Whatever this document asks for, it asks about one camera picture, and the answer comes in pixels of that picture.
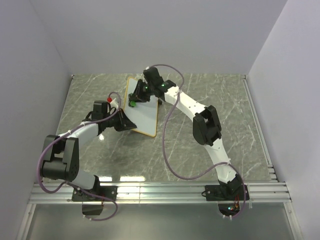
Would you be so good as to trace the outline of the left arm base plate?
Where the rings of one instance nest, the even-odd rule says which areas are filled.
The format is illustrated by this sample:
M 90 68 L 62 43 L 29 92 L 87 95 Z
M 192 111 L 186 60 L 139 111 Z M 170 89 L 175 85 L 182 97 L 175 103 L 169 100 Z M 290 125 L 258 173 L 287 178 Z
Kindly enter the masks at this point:
M 118 193 L 118 187 L 111 185 L 111 186 L 101 186 L 100 189 L 98 190 L 98 192 L 93 192 L 93 191 L 89 191 L 88 192 L 97 195 L 97 196 L 101 196 L 104 198 L 108 198 L 111 199 L 113 201 L 116 200 L 117 198 L 117 193 Z M 93 202 L 93 201 L 104 201 L 104 199 L 101 199 L 99 197 L 95 197 L 95 196 L 91 196 L 87 193 L 84 193 L 82 190 L 73 190 L 73 194 L 71 197 L 71 200 L 73 202 Z

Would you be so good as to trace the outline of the aluminium rail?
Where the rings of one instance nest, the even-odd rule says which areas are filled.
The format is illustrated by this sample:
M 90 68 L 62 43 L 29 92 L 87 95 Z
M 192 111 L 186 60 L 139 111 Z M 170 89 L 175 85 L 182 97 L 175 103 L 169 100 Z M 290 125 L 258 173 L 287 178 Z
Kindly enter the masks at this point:
M 102 186 L 116 186 L 117 204 L 202 204 L 201 193 L 206 182 L 102 182 Z M 289 203 L 292 201 L 284 182 L 247 183 L 251 203 Z M 73 188 L 63 185 L 56 193 L 45 193 L 34 184 L 28 202 L 30 204 L 71 204 Z
M 244 85 L 244 89 L 245 89 L 246 95 L 248 97 L 248 101 L 249 101 L 249 104 L 250 104 L 250 109 L 251 109 L 251 112 L 252 112 L 252 115 L 253 115 L 253 119 L 254 119 L 254 123 L 255 123 L 255 126 L 256 126 L 256 129 L 257 129 L 257 133 L 258 133 L 258 136 L 259 136 L 260 144 L 261 144 L 262 149 L 263 149 L 263 154 L 264 154 L 264 157 L 265 157 L 265 160 L 266 160 L 266 164 L 267 164 L 269 176 L 271 178 L 271 182 L 279 182 L 278 177 L 276 175 L 276 171 L 274 169 L 274 165 L 273 165 L 273 163 L 271 161 L 271 157 L 270 157 L 270 154 L 269 154 L 269 151 L 268 151 L 268 147 L 267 147 L 267 144 L 266 144 L 263 132 L 262 132 L 260 121 L 259 121 L 256 109 L 255 109 L 255 105 L 254 105 L 254 102 L 253 102 L 253 99 L 252 99 L 252 96 L 251 96 L 251 93 L 250 93 L 250 89 L 249 89 L 249 85 L 248 85 L 248 81 L 247 81 L 247 75 L 241 75 L 241 78 L 242 78 L 242 82 L 243 82 L 243 85 Z

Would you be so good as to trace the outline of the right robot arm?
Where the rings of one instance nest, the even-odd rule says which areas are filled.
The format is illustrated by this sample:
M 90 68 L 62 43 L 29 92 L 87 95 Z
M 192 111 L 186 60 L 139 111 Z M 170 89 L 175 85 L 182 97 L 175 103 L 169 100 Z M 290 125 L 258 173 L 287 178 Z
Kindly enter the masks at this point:
M 213 165 L 203 173 L 190 177 L 198 179 L 211 170 L 216 170 L 219 189 L 223 199 L 236 200 L 246 196 L 246 187 L 241 174 L 231 164 L 222 140 L 222 126 L 218 112 L 213 105 L 203 105 L 182 91 L 182 86 L 171 80 L 164 80 L 159 74 L 158 65 L 143 71 L 134 90 L 127 94 L 128 105 L 147 103 L 151 97 L 171 104 L 192 121 L 192 136 L 207 151 Z

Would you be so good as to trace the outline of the green whiteboard eraser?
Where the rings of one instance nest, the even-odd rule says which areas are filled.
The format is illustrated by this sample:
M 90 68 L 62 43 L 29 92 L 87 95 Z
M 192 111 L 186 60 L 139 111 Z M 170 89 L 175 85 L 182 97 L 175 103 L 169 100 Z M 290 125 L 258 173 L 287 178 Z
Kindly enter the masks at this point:
M 128 95 L 128 106 L 131 107 L 131 108 L 134 108 L 136 107 L 136 99 L 135 99 L 135 96 L 132 95 L 132 94 L 129 94 Z

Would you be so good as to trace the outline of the aluminium front rail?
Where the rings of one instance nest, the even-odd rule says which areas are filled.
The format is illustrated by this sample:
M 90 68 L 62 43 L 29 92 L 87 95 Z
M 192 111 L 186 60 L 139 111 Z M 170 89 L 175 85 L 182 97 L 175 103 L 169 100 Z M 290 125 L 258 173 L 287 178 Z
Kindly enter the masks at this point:
M 206 182 L 102 182 L 102 186 L 116 186 L 117 204 L 202 204 L 201 193 Z M 289 203 L 292 201 L 284 182 L 247 183 L 251 203 Z M 63 185 L 56 193 L 45 193 L 34 184 L 28 202 L 30 204 L 71 204 L 73 188 Z

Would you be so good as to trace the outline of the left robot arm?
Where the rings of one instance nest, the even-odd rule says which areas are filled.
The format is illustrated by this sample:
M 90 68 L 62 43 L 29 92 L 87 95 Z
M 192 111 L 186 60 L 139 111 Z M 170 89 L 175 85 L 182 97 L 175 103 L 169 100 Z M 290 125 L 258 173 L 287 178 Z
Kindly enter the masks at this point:
M 37 165 L 38 183 L 43 178 L 62 180 L 89 201 L 105 200 L 109 193 L 101 187 L 99 177 L 80 169 L 80 147 L 107 128 L 122 132 L 136 127 L 116 100 L 96 100 L 79 126 L 45 138 Z

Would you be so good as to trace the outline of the yellow framed whiteboard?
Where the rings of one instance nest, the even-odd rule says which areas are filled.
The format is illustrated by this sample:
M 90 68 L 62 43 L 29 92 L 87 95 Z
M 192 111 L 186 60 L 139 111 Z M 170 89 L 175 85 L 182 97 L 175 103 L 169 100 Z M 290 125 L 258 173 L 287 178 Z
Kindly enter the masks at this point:
M 129 106 L 129 94 L 134 92 L 137 83 L 138 80 L 133 77 L 127 79 L 123 111 L 136 125 L 133 131 L 155 137 L 157 134 L 158 99 L 151 96 L 148 102 L 138 102 L 134 107 Z

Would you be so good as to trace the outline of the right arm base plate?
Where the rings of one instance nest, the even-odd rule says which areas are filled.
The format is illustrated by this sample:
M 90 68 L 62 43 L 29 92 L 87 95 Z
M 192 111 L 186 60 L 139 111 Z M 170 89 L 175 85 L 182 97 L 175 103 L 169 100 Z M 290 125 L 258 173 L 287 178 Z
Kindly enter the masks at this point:
M 231 192 L 225 185 L 205 185 L 201 196 L 205 197 L 206 201 L 243 201 L 244 193 L 242 185 L 235 192 Z

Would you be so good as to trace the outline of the aluminium right side rail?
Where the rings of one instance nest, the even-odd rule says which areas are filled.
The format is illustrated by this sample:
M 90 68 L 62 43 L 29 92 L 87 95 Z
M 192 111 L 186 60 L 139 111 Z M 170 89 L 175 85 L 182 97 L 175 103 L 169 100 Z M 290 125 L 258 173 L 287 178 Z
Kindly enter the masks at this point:
M 248 85 L 248 81 L 247 81 L 247 75 L 241 75 L 241 78 L 242 78 L 242 82 L 243 82 L 243 85 L 244 85 L 244 89 L 245 89 L 246 95 L 248 97 L 248 101 L 249 101 L 249 104 L 250 104 L 250 109 L 251 109 L 251 112 L 252 112 L 252 115 L 253 115 L 253 119 L 254 119 L 254 123 L 255 123 L 255 126 L 256 126 L 256 129 L 257 129 L 257 133 L 258 133 L 258 136 L 259 136 L 260 144 L 261 144 L 262 149 L 263 149 L 263 154 L 264 154 L 264 157 L 265 157 L 265 160 L 266 160 L 266 164 L 267 164 L 269 176 L 271 178 L 271 182 L 279 182 L 278 177 L 276 175 L 276 171 L 274 169 L 274 165 L 273 165 L 273 163 L 271 161 L 271 157 L 270 157 L 270 154 L 269 154 L 269 151 L 268 151 L 268 147 L 267 147 L 267 144 L 266 144 L 263 132 L 262 132 L 260 121 L 259 121 L 256 109 L 255 109 L 255 105 L 254 105 L 254 102 L 253 102 L 253 99 L 252 99 L 252 96 L 251 96 L 251 93 L 250 93 L 250 89 L 249 89 L 249 85 Z

